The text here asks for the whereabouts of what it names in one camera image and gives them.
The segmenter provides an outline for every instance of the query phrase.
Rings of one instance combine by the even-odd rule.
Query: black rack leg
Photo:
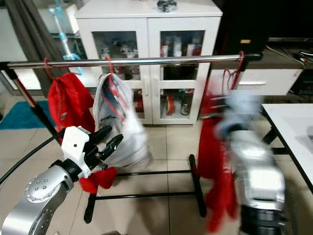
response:
[[[55,136],[57,134],[56,129],[49,121],[48,117],[45,115],[43,109],[37,104],[35,107],[30,107],[37,118],[46,126],[48,131]]]
[[[270,131],[264,136],[263,142],[270,144],[273,142],[273,140],[277,137],[275,131],[273,128],[270,129]]]
[[[287,155],[287,149],[286,148],[272,148],[273,154],[278,155]]]
[[[191,169],[192,180],[193,180],[194,186],[195,186],[195,192],[196,192],[196,198],[197,198],[199,213],[200,213],[201,217],[206,217],[206,205],[204,202],[199,177],[197,176],[196,161],[195,161],[195,156],[193,154],[191,154],[189,156],[189,164],[190,164],[190,169]]]
[[[97,194],[90,194],[89,195],[87,208],[86,208],[85,214],[84,214],[84,221],[86,222],[86,224],[89,224],[92,220],[93,209],[94,209],[94,204],[96,202],[96,197],[97,197]]]

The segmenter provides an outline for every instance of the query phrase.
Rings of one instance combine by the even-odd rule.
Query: drawer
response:
[[[258,95],[286,95],[297,80],[302,70],[246,70],[241,75],[238,90],[251,90]],[[223,70],[212,70],[209,77],[209,86],[213,94],[222,93]],[[224,81],[224,93],[227,92]]]

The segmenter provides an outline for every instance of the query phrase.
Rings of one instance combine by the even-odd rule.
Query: metal rod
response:
[[[198,63],[216,63],[220,61],[238,61],[240,55],[206,55],[206,56],[183,56],[183,57],[159,57],[159,58],[131,58],[131,59],[112,59],[115,66],[131,65],[164,65],[164,64],[198,64]],[[258,60],[260,54],[247,54],[245,58]],[[49,68],[67,68],[67,67],[92,67],[109,66],[107,60],[67,60],[49,62]],[[44,68],[44,62],[10,62],[7,64],[10,69],[40,69]]]
[[[191,173],[191,170],[171,170],[171,171],[151,171],[151,172],[133,172],[121,173],[117,176],[132,176],[132,175],[159,175],[159,174],[173,174],[173,173]]]
[[[140,197],[190,196],[190,195],[195,195],[195,194],[196,194],[196,192],[162,192],[162,193],[101,196],[101,197],[96,197],[96,200],[140,198]]]
[[[26,102],[29,104],[30,107],[34,108],[37,106],[36,101],[33,99],[33,97],[30,95],[30,93],[27,91],[23,83],[18,79],[14,79],[13,82],[15,85],[19,88],[20,92],[24,96]]]

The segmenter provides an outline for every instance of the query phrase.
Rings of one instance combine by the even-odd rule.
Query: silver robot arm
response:
[[[6,217],[2,235],[46,234],[54,212],[73,186],[70,175],[58,165],[33,178]]]
[[[250,130],[261,99],[234,91],[225,100],[217,135],[226,141],[241,204],[240,234],[281,234],[285,180],[271,149]]]
[[[99,133],[88,133],[81,127],[65,130],[62,151],[65,161],[55,162],[47,171],[35,176],[27,184],[24,197],[6,217],[1,235],[44,235],[52,216],[79,178],[87,178],[91,170],[105,160],[122,141],[118,135],[101,152],[94,145],[112,128],[104,127]]]

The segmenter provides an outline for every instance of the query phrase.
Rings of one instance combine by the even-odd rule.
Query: black cable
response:
[[[45,145],[53,141],[54,139],[60,137],[65,132],[65,129],[60,131],[57,135],[52,136],[51,138],[47,139],[45,142],[40,144],[38,147],[34,148],[32,151],[30,151],[25,157],[23,157],[21,160],[19,160],[11,169],[9,169],[0,179],[0,185],[20,166],[22,165],[27,159],[29,159],[32,155],[34,155],[38,150],[43,148]]]

